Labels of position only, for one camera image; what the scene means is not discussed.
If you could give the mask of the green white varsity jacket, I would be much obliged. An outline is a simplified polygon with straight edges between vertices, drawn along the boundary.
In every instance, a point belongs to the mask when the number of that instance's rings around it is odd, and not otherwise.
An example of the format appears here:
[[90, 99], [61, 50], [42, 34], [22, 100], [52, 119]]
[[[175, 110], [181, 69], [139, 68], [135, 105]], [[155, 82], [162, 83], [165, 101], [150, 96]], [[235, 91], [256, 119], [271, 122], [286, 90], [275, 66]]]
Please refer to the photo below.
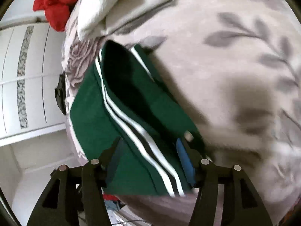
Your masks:
[[86, 71], [70, 109], [75, 140], [88, 160], [120, 137], [124, 146], [109, 173], [111, 195], [185, 196], [191, 191], [176, 142], [200, 133], [140, 45], [107, 41]]

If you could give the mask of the white wardrobe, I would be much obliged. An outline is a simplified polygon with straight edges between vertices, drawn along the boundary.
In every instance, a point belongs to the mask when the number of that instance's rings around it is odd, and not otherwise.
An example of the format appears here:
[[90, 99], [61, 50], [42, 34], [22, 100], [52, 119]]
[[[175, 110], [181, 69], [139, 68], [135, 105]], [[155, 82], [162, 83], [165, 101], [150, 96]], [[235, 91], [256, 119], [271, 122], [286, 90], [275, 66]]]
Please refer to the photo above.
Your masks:
[[55, 88], [64, 33], [34, 0], [10, 0], [1, 17], [1, 190], [26, 225], [50, 173], [76, 166]]

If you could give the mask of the black folded garment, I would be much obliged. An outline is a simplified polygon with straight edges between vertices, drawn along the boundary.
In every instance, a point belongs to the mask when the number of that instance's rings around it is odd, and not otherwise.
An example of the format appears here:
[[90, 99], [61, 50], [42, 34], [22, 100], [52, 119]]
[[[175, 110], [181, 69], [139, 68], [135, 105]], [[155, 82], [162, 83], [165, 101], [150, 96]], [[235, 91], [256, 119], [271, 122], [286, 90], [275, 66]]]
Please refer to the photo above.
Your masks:
[[56, 103], [64, 116], [67, 114], [66, 104], [65, 104], [65, 99], [66, 99], [65, 77], [66, 77], [65, 72], [59, 75], [59, 81], [57, 87], [55, 88]]

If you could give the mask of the floral purple bed blanket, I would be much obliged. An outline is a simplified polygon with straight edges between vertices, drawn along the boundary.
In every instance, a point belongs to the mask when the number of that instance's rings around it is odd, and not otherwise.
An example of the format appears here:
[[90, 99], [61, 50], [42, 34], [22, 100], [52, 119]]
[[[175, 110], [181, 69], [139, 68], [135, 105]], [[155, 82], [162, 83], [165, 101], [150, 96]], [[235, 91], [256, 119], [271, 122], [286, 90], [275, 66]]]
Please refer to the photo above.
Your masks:
[[140, 44], [214, 161], [244, 165], [280, 225], [300, 204], [300, 1], [174, 0], [82, 41], [80, 3], [66, 25], [66, 108], [106, 40]]

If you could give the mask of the white folded fluffy garment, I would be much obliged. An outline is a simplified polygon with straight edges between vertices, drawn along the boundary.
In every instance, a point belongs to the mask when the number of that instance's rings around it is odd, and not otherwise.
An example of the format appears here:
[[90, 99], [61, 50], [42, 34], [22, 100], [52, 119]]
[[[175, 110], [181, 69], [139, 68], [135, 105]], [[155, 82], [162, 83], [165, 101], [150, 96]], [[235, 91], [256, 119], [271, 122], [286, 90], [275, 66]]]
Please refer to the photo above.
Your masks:
[[81, 0], [79, 40], [104, 37], [131, 27], [137, 20], [174, 0]]

